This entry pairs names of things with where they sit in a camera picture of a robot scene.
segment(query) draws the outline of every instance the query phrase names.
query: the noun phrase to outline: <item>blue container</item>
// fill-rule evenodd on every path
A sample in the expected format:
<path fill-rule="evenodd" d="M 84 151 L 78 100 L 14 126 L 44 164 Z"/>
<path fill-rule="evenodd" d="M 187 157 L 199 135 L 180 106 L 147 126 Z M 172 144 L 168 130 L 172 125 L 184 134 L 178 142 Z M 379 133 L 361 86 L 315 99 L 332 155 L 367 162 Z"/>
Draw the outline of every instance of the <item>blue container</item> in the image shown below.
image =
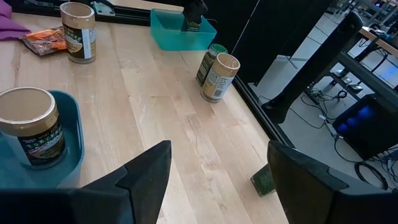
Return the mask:
<path fill-rule="evenodd" d="M 182 32 L 184 15 L 179 11 L 152 9 L 150 33 L 162 50 L 207 50 L 217 31 L 202 16 L 198 32 Z"/>
<path fill-rule="evenodd" d="M 68 93 L 50 90 L 57 102 L 65 137 L 66 154 L 48 169 L 32 170 L 21 165 L 0 133 L 0 189 L 74 188 L 80 179 L 84 158 L 79 107 Z"/>

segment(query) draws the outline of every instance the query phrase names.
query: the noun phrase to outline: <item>green can lid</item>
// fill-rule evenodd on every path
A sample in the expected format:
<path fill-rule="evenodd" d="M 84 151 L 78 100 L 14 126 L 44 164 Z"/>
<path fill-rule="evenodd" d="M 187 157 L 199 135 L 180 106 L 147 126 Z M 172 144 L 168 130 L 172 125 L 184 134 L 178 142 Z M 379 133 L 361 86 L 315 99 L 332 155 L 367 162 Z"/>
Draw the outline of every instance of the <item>green can lid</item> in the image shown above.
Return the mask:
<path fill-rule="evenodd" d="M 209 53 L 215 57 L 219 53 L 228 53 L 228 50 L 221 44 L 211 44 L 209 47 Z"/>

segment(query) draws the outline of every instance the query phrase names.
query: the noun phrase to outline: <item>can label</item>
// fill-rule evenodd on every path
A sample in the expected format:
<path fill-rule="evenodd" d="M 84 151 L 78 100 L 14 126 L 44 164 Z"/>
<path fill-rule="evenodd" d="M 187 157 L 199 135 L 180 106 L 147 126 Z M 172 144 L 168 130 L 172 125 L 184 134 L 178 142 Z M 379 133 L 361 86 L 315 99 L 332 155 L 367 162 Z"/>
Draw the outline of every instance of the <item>can label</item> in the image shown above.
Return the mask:
<path fill-rule="evenodd" d="M 51 128 L 34 136 L 3 135 L 14 154 L 22 163 L 30 166 L 49 164 L 57 160 L 65 150 L 63 130 L 58 120 Z"/>
<path fill-rule="evenodd" d="M 76 29 L 63 25 L 65 42 L 72 57 L 88 59 L 95 56 L 95 29 Z"/>
<path fill-rule="evenodd" d="M 234 77 L 223 77 L 211 68 L 203 84 L 203 93 L 212 100 L 222 99 Z"/>
<path fill-rule="evenodd" d="M 203 86 L 203 83 L 206 80 L 207 74 L 209 72 L 210 67 L 213 65 L 213 61 L 205 55 L 203 60 L 201 61 L 198 73 L 197 73 L 197 81 L 200 86 Z"/>

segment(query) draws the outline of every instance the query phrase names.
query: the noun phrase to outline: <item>tan can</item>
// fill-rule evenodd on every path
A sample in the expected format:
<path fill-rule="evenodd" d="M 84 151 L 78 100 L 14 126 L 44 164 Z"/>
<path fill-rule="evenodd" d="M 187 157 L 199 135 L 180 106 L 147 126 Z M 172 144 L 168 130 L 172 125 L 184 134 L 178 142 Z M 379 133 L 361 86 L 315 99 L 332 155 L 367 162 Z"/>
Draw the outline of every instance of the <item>tan can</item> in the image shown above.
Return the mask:
<path fill-rule="evenodd" d="M 63 3 L 60 10 L 69 59 L 76 63 L 94 62 L 96 55 L 94 10 L 77 2 Z"/>
<path fill-rule="evenodd" d="M 22 165 L 44 169 L 65 154 L 65 139 L 51 93 L 20 87 L 0 93 L 0 131 Z"/>
<path fill-rule="evenodd" d="M 241 64 L 234 56 L 226 53 L 218 54 L 201 89 L 202 97 L 210 103 L 219 102 L 240 67 Z"/>

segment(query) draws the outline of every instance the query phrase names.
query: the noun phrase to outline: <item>black pole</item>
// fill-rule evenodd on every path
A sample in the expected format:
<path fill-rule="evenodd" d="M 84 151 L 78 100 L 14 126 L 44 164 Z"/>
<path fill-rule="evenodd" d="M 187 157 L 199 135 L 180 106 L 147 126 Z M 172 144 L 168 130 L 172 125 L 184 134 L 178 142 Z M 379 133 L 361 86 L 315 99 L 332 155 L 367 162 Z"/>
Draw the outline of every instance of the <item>black pole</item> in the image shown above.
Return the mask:
<path fill-rule="evenodd" d="M 343 50 L 344 46 L 362 28 L 361 18 L 350 12 L 326 41 L 298 71 L 284 90 L 261 108 L 274 123 L 283 123 L 287 110 L 306 88 L 328 68 L 329 64 Z"/>

